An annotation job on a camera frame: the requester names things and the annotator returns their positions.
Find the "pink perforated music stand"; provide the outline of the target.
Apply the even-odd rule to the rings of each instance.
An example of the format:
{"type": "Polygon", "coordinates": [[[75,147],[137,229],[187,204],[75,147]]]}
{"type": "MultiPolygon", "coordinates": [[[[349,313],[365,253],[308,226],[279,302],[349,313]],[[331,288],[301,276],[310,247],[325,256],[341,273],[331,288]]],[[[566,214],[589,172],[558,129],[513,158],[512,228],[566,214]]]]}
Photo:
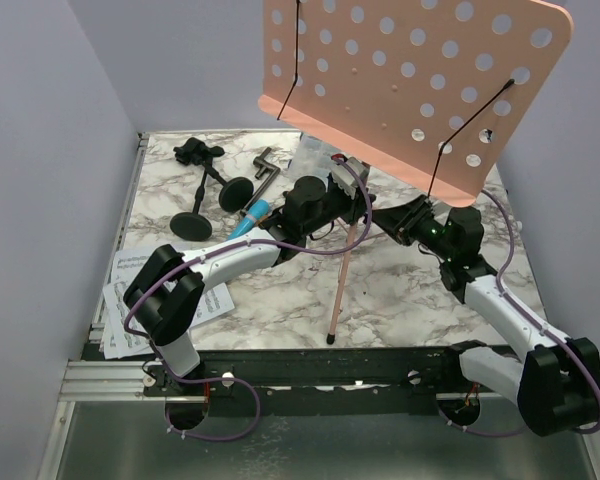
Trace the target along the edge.
{"type": "Polygon", "coordinates": [[[567,49],[547,1],[267,1],[260,109],[473,205],[567,49]]]}

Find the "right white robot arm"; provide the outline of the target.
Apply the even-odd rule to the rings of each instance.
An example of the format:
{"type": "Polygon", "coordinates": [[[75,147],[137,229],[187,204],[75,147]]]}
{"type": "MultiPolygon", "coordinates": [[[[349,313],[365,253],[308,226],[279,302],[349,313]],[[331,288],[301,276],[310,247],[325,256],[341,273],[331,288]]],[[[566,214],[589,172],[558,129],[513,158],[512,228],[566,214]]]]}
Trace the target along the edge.
{"type": "Polygon", "coordinates": [[[502,356],[479,342],[451,349],[455,370],[513,403],[538,436],[600,430],[600,355],[587,338],[572,338],[545,322],[505,286],[502,272],[482,256],[480,212],[453,208],[436,220],[426,196],[378,209],[373,222],[396,243],[425,246],[440,261],[447,291],[481,315],[512,348],[502,356]]]}

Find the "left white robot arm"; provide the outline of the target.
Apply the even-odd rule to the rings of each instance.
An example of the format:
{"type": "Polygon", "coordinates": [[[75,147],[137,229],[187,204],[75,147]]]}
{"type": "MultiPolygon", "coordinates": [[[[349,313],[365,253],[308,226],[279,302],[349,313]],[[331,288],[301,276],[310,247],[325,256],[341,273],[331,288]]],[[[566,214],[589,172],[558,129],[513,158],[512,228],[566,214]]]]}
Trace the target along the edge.
{"type": "Polygon", "coordinates": [[[318,255],[307,238],[336,219],[353,222],[371,212],[366,182],[352,196],[330,178],[305,176],[285,193],[285,203],[248,233],[187,254],[163,245],[151,254],[124,292],[129,315],[176,377],[201,363],[189,336],[198,304],[207,291],[243,274],[291,260],[298,253],[318,255]]]}

